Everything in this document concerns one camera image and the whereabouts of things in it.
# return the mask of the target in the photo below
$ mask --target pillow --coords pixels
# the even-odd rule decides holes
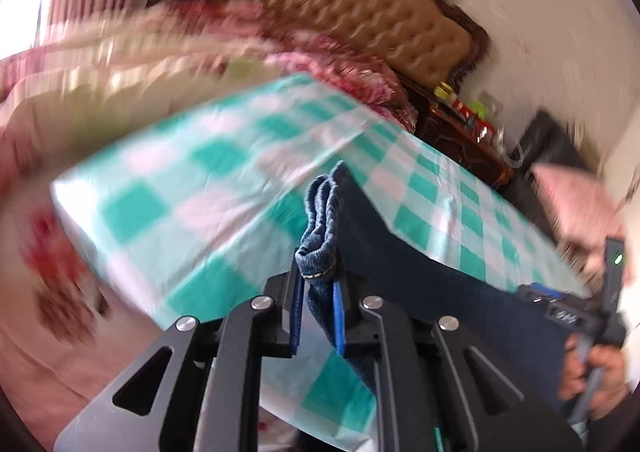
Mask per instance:
[[[622,235],[616,207],[593,174],[546,163],[533,164],[531,172],[558,241],[600,251],[607,236]]]

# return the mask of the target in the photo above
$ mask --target checkered tablecloth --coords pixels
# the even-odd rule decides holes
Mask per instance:
[[[100,278],[168,327],[222,317],[288,270],[305,187],[340,160],[389,229],[429,257],[507,291],[584,293],[480,180],[302,74],[137,132],[63,174],[52,196]],[[302,331],[293,360],[265,360],[261,404],[346,450],[373,447],[372,395],[306,311]]]

